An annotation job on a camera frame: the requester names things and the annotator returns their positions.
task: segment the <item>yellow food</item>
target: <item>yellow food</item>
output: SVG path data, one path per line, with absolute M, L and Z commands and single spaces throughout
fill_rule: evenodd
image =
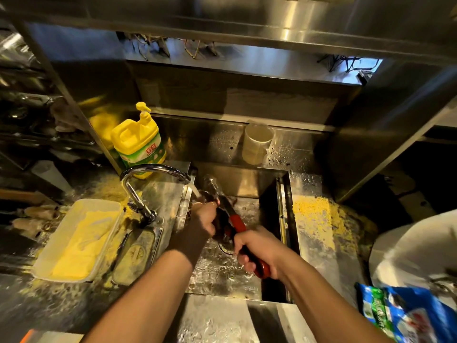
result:
M 118 215 L 118 212 L 87 212 L 84 219 L 78 223 L 51 276 L 68 280 L 81 280 L 87 277 Z

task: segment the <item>stainless steel sink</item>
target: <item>stainless steel sink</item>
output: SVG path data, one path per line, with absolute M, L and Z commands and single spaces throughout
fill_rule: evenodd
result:
M 247 226 L 263 225 L 296 252 L 298 248 L 292 212 L 287 171 L 243 168 L 212 163 L 193 164 L 195 185 L 202 187 L 202 178 L 211 174 L 231 200 Z M 175 225 L 182 228 L 187 218 Z M 224 252 L 218 242 L 209 240 L 197 261 L 187 292 L 252 300 L 289 302 L 284 285 L 273 279 L 260 280 L 247 273 L 233 255 Z

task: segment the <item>chrome faucet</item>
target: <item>chrome faucet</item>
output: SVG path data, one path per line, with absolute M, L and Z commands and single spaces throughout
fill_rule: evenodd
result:
M 162 164 L 141 164 L 141 165 L 135 165 L 132 166 L 128 169 L 126 169 L 124 172 L 121 173 L 121 185 L 124 188 L 124 190 L 127 192 L 127 195 L 129 196 L 129 207 L 137 212 L 140 213 L 144 219 L 148 223 L 152 223 L 156 218 L 157 218 L 157 213 L 154 211 L 151 211 L 141 200 L 140 196 L 136 193 L 134 188 L 130 185 L 129 183 L 129 178 L 133 176 L 134 174 L 141 173 L 141 172 L 163 172 L 163 173 L 168 173 L 169 175 L 172 175 L 179 179 L 180 182 L 184 182 L 184 184 L 189 184 L 191 182 L 191 178 L 184 172 L 181 172 L 180 170 L 167 166 L 167 165 L 162 165 Z

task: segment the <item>red handle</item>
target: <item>red handle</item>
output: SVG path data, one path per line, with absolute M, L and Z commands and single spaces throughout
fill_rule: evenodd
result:
M 236 233 L 244 232 L 247 230 L 246 225 L 243 223 L 243 220 L 241 220 L 241 217 L 239 215 L 236 214 L 230 216 L 230 221 L 232 222 L 232 225 L 235 228 Z M 240 252 L 242 254 L 247 255 L 248 258 L 255 263 L 254 274 L 256 276 L 258 276 L 260 279 L 265 279 L 271 276 L 270 266 L 265 261 L 259 259 L 253 253 L 251 253 L 247 246 L 243 246 Z

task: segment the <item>translucent cup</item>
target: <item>translucent cup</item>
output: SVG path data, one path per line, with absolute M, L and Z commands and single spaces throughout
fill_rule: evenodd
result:
M 250 123 L 244 129 L 243 160 L 251 165 L 263 163 L 274 133 L 265 124 Z

